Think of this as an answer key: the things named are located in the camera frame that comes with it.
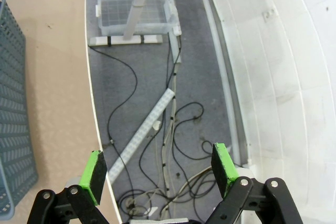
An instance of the clear plastic container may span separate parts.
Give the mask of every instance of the clear plastic container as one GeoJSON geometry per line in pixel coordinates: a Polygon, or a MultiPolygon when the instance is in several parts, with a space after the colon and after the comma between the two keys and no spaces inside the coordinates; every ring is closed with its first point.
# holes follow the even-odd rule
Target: clear plastic container
{"type": "MultiPolygon", "coordinates": [[[[103,36],[123,35],[133,1],[98,0],[97,16],[103,36]]],[[[134,34],[166,34],[178,24],[174,0],[146,0],[134,34]]]]}

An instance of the plastic storage bin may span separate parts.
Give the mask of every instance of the plastic storage bin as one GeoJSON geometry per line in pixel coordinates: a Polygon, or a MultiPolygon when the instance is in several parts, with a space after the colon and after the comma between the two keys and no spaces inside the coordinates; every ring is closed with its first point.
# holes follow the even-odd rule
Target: plastic storage bin
{"type": "MultiPolygon", "coordinates": [[[[133,0],[98,0],[103,36],[123,35],[133,0]]],[[[146,0],[134,34],[166,34],[179,23],[174,0],[146,0]]]]}
{"type": "Polygon", "coordinates": [[[25,37],[0,0],[0,220],[37,181],[25,92],[25,37]]]}

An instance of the screw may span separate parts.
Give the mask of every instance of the screw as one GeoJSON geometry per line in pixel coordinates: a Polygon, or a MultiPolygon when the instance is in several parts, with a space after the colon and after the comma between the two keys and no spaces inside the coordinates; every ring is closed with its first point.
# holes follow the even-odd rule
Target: screw
{"type": "Polygon", "coordinates": [[[242,186],[247,186],[247,185],[248,185],[248,181],[247,181],[247,179],[242,179],[242,180],[240,181],[240,184],[241,184],[242,186]]]}
{"type": "Polygon", "coordinates": [[[76,194],[78,193],[78,189],[76,187],[73,187],[72,189],[70,189],[71,194],[76,194]]]}
{"type": "Polygon", "coordinates": [[[272,187],[278,187],[278,182],[276,182],[275,180],[273,180],[273,181],[271,182],[271,186],[272,186],[272,187]]]}
{"type": "Polygon", "coordinates": [[[49,192],[45,192],[45,193],[43,194],[43,198],[45,198],[45,199],[49,199],[49,198],[50,198],[50,193],[49,193],[49,192]]]}

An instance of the blue plastic basket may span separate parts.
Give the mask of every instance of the blue plastic basket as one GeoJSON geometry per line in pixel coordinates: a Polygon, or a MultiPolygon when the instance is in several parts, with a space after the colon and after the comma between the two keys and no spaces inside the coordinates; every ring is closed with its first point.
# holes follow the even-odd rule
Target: blue plastic basket
{"type": "Polygon", "coordinates": [[[0,0],[0,220],[37,181],[26,90],[26,40],[6,0],[0,0]]]}

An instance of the white pole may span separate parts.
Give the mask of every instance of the white pole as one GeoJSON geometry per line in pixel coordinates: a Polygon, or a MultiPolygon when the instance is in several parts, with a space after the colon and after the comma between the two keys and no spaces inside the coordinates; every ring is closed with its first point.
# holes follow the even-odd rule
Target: white pole
{"type": "Polygon", "coordinates": [[[134,0],[130,13],[128,15],[126,29],[124,31],[125,40],[129,40],[132,38],[135,31],[135,26],[140,18],[144,3],[145,0],[134,0]]]}

